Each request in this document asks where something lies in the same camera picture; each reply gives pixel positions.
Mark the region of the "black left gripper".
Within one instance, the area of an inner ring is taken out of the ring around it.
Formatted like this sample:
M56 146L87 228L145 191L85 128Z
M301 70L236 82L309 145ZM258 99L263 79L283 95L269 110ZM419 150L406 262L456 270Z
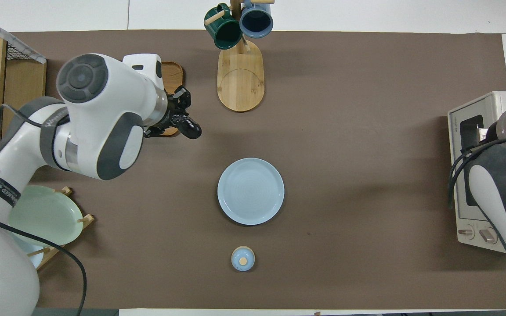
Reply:
M191 94L184 87L179 86L174 94L163 92L160 104L165 104L166 111L163 117L154 125L145 123L145 138L171 137L178 129L187 130L192 127L192 122L185 112L191 106Z

